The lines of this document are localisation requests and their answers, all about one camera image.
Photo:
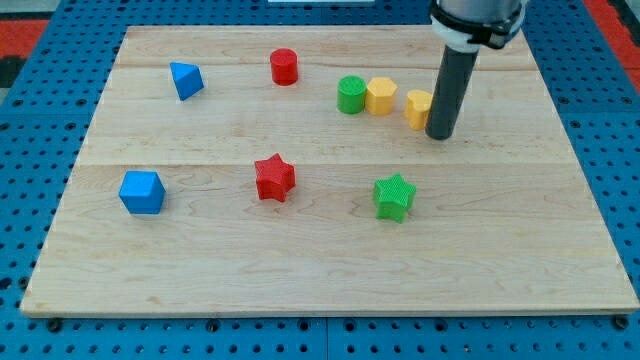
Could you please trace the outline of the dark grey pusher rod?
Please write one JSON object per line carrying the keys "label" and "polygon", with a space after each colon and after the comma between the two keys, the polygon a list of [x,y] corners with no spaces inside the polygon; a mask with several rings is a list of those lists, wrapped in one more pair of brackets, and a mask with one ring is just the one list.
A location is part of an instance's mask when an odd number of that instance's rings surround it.
{"label": "dark grey pusher rod", "polygon": [[430,138],[446,140],[453,135],[477,55],[445,47],[425,128]]}

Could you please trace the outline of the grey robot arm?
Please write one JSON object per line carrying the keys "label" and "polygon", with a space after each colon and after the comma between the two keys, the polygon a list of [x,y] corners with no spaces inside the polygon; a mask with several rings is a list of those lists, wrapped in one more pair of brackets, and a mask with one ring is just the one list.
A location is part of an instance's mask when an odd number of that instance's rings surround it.
{"label": "grey robot arm", "polygon": [[430,8],[434,33],[444,43],[425,133],[446,140],[459,112],[483,47],[501,50],[524,22],[526,0],[435,0]]}

